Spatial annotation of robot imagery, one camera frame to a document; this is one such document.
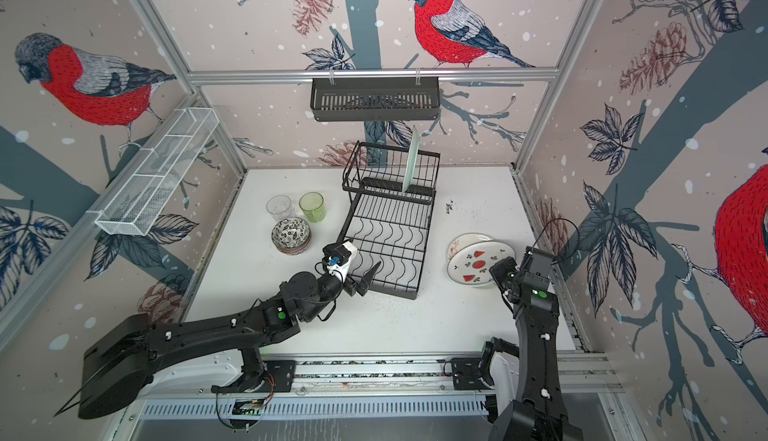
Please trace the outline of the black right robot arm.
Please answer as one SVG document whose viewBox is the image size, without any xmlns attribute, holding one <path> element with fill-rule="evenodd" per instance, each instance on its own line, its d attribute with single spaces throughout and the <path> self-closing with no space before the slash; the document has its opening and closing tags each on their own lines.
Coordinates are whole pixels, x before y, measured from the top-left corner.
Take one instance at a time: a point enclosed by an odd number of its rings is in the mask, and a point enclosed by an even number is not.
<svg viewBox="0 0 768 441">
<path fill-rule="evenodd" d="M 510 354 L 519 361 L 514 398 L 500 409 L 491 440 L 582 440 L 563 401 L 557 361 L 558 297 L 549 291 L 554 256 L 533 246 L 522 261 L 507 257 L 490 269 L 502 300 L 512 312 L 518 344 Z"/>
</svg>

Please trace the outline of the clear plastic cup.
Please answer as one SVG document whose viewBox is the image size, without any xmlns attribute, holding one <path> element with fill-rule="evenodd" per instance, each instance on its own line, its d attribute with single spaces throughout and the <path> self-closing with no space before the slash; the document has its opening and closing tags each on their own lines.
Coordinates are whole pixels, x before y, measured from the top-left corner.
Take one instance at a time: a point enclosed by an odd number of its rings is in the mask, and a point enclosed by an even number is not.
<svg viewBox="0 0 768 441">
<path fill-rule="evenodd" d="M 266 204 L 266 210 L 275 222 L 294 216 L 294 205 L 287 195 L 272 197 Z"/>
</svg>

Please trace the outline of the pale green plate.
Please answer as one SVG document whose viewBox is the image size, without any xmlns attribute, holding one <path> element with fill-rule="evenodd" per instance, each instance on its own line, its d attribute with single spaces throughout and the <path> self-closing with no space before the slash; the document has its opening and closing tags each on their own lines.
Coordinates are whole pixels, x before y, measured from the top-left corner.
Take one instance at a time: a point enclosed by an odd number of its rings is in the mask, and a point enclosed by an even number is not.
<svg viewBox="0 0 768 441">
<path fill-rule="evenodd" d="M 408 189 L 410 188 L 413 177 L 414 177 L 414 171 L 416 166 L 416 159 L 418 157 L 418 150 L 419 150 L 419 133 L 416 128 L 412 129 L 412 136 L 411 141 L 409 144 L 408 149 L 408 157 L 407 157 L 407 163 L 404 173 L 404 178 L 402 182 L 402 192 L 406 193 Z"/>
</svg>

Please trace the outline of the orange and blue patterned bowl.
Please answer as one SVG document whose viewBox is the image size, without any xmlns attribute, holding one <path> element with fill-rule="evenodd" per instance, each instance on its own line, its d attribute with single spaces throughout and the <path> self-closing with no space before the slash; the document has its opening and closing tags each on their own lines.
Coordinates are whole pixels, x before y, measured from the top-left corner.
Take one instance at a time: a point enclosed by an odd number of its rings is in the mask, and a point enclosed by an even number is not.
<svg viewBox="0 0 768 441">
<path fill-rule="evenodd" d="M 292 248 L 287 248 L 287 247 L 283 247 L 283 246 L 275 246 L 275 248 L 277 249 L 278 252 L 280 252 L 282 254 L 285 254 L 285 255 L 289 255 L 289 256 L 298 255 L 298 254 L 306 251 L 309 247 L 310 247 L 309 243 L 305 243 L 305 244 L 303 244 L 301 246 L 292 247 Z"/>
</svg>

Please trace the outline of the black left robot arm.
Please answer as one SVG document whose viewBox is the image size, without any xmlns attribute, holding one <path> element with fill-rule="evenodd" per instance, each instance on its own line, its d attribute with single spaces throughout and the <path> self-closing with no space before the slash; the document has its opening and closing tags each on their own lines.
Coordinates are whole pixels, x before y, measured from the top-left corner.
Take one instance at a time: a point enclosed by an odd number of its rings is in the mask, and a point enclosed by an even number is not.
<svg viewBox="0 0 768 441">
<path fill-rule="evenodd" d="M 295 274 L 276 295 L 238 313 L 177 324 L 152 322 L 145 313 L 126 318 L 85 351 L 81 386 L 60 410 L 75 408 L 84 420 L 115 413 L 135 401 L 157 372 L 227 350 L 240 351 L 242 371 L 213 392 L 256 389 L 267 377 L 261 347 L 295 336 L 323 309 L 334 311 L 341 293 L 366 295 L 379 269 L 373 266 L 352 279 L 348 264 L 332 261 L 323 268 L 321 276 Z"/>
</svg>

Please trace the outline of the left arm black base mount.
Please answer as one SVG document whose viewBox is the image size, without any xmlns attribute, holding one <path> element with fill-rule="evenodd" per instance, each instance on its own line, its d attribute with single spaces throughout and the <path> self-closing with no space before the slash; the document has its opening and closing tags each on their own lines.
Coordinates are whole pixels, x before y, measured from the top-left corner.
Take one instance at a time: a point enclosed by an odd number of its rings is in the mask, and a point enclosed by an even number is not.
<svg viewBox="0 0 768 441">
<path fill-rule="evenodd" d="M 297 362 L 264 361 L 258 348 L 240 350 L 243 364 L 240 375 L 225 386 L 212 386 L 214 394 L 288 393 L 291 391 Z"/>
</svg>

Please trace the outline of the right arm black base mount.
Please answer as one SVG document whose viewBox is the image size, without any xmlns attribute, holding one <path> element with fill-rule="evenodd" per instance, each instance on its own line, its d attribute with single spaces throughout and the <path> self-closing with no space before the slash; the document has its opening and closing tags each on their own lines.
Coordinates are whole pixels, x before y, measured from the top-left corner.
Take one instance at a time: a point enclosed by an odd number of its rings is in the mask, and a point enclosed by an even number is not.
<svg viewBox="0 0 768 441">
<path fill-rule="evenodd" d="M 456 391 L 491 390 L 495 387 L 491 374 L 493 356 L 497 353 L 519 357 L 519 347 L 501 338 L 492 337 L 483 345 L 479 357 L 452 358 L 447 364 L 453 389 Z"/>
</svg>

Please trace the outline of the white patterned plate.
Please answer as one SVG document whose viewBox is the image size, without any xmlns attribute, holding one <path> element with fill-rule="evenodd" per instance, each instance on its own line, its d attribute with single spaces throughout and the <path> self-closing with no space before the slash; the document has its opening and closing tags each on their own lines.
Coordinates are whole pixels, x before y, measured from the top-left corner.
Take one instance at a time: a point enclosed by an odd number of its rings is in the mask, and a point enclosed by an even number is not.
<svg viewBox="0 0 768 441">
<path fill-rule="evenodd" d="M 483 286 L 493 282 L 490 269 L 508 257 L 516 258 L 515 250 L 499 241 L 482 241 L 460 249 L 449 261 L 449 278 L 463 286 Z"/>
</svg>

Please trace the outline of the pink floral bowl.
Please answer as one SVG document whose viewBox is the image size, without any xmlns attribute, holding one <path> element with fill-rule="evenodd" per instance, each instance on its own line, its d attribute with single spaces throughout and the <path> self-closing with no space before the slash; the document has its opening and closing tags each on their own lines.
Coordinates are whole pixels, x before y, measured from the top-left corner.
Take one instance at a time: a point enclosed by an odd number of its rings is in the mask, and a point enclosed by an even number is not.
<svg viewBox="0 0 768 441">
<path fill-rule="evenodd" d="M 303 218 L 289 217 L 279 221 L 271 231 L 271 240 L 276 248 L 294 250 L 306 244 L 311 238 L 309 223 Z"/>
</svg>

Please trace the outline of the cream plate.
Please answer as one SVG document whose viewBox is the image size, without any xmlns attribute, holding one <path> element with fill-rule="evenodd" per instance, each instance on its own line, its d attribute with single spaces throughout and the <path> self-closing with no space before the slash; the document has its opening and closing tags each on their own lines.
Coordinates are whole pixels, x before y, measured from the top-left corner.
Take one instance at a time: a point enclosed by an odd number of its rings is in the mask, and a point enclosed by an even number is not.
<svg viewBox="0 0 768 441">
<path fill-rule="evenodd" d="M 480 234 L 480 233 L 464 233 L 459 236 L 457 236 L 449 245 L 446 259 L 448 261 L 451 261 L 453 257 L 461 250 L 481 243 L 481 242 L 487 242 L 492 241 L 492 238 L 490 236 Z"/>
</svg>

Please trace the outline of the green glass tumbler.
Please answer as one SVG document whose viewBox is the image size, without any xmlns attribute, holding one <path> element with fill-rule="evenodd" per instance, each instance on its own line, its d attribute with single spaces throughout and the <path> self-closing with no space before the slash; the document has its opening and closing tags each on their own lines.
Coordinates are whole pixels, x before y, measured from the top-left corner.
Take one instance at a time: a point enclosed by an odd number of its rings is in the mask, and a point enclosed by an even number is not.
<svg viewBox="0 0 768 441">
<path fill-rule="evenodd" d="M 308 192 L 299 200 L 299 207 L 311 223 L 319 223 L 326 216 L 324 197 L 318 192 Z"/>
</svg>

